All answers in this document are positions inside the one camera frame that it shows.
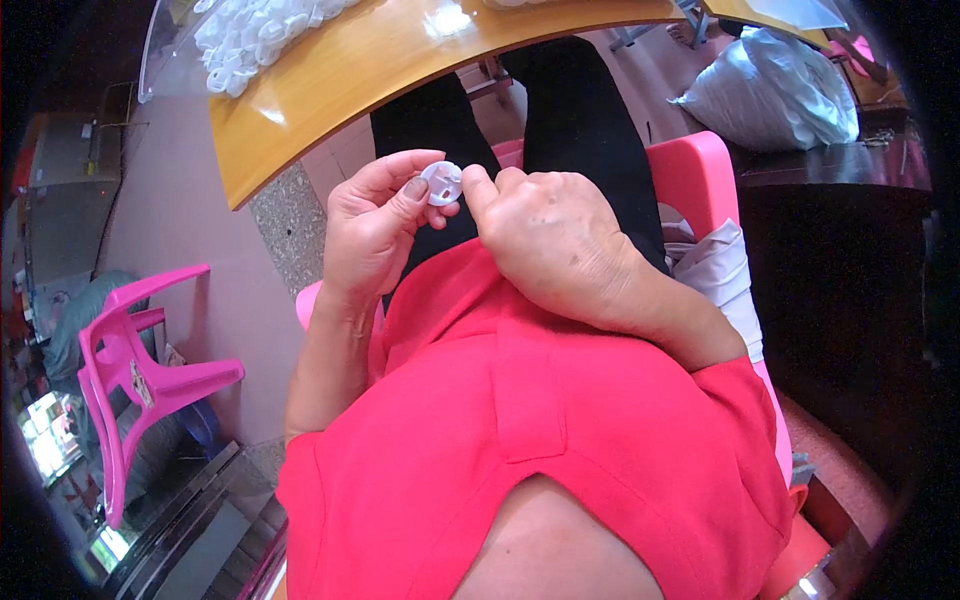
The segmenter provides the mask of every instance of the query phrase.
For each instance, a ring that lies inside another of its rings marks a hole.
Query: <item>white plastic disc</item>
[[[428,204],[446,206],[460,198],[460,193],[463,191],[460,186],[460,177],[463,176],[463,171],[449,160],[428,165],[420,176],[430,185]]]

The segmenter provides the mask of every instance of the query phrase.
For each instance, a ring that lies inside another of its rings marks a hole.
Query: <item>hand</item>
[[[324,290],[353,306],[373,306],[399,282],[417,228],[446,227],[458,203],[427,204],[417,177],[444,159],[438,150],[408,150],[368,164],[330,192],[324,247]]]
[[[620,231],[603,193],[577,173],[483,167],[463,174],[464,198],[500,273],[528,300],[558,315],[618,330],[621,291],[663,275]]]

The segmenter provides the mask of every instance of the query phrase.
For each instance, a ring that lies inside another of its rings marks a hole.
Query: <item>floor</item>
[[[701,129],[666,100],[684,92],[722,41],[693,51],[658,27],[612,54],[611,32],[584,37],[607,61],[644,142]],[[470,67],[460,75],[466,86],[482,78]],[[474,111],[491,144],[520,137],[525,92],[515,84],[505,108],[486,96],[474,102]],[[314,148],[237,212],[227,210],[204,98],[155,98],[140,107],[136,120],[149,125],[130,144],[99,269],[149,276],[209,264],[208,276],[157,294],[153,306],[165,308],[165,337],[188,361],[243,361],[246,378],[212,398],[228,435],[246,445],[276,443],[303,338],[293,298],[323,276],[321,204],[373,160],[370,119]]]

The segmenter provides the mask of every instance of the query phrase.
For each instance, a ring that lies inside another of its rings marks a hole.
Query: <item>red shirt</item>
[[[291,598],[448,598],[534,473],[666,598],[748,598],[789,536],[772,402],[747,357],[685,372],[543,311],[472,240],[399,286],[386,376],[287,448]]]

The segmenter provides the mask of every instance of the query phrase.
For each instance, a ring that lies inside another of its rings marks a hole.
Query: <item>pink chair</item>
[[[161,323],[163,309],[154,308],[132,315],[127,312],[131,306],[156,292],[209,270],[209,265],[199,265],[117,288],[107,296],[100,316],[80,332],[80,350],[85,365],[77,376],[100,437],[107,525],[113,529],[120,525],[127,474],[143,432],[167,415],[244,377],[243,365],[236,359],[161,367],[143,347],[138,332]],[[101,342],[104,347],[98,351]],[[108,393],[118,385],[143,410],[122,441],[108,398]]]
[[[523,167],[523,140],[516,139],[493,146],[493,153],[502,168]],[[736,184],[730,153],[723,140],[713,132],[699,132],[686,137],[662,142],[647,148],[647,159],[654,176],[657,200],[668,204],[690,223],[697,240],[719,228],[730,218],[740,225],[740,211],[736,202]],[[305,288],[297,295],[297,317],[306,329],[313,312],[313,303],[321,281]],[[370,382],[380,379],[386,368],[386,357],[378,332],[383,327],[383,304],[377,307],[369,356]],[[770,374],[764,361],[754,365],[774,402],[777,414],[777,462],[787,487],[793,471],[790,436],[786,421],[777,402]]]

